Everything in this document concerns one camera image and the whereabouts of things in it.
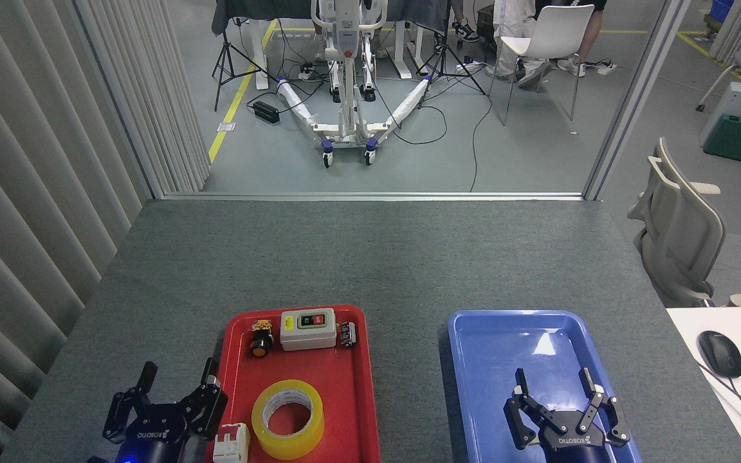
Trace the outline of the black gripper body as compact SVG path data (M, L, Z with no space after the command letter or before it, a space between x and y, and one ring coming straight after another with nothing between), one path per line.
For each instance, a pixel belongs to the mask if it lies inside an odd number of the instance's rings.
M187 419L178 404L151 404L124 431L115 462L180 462L188 440Z
M568 428L564 434L556 433L550 424L540 427L539 444L547 462L609 462L603 429L592 422L585 433L578 433L581 417L580 412L555 412L556 428Z

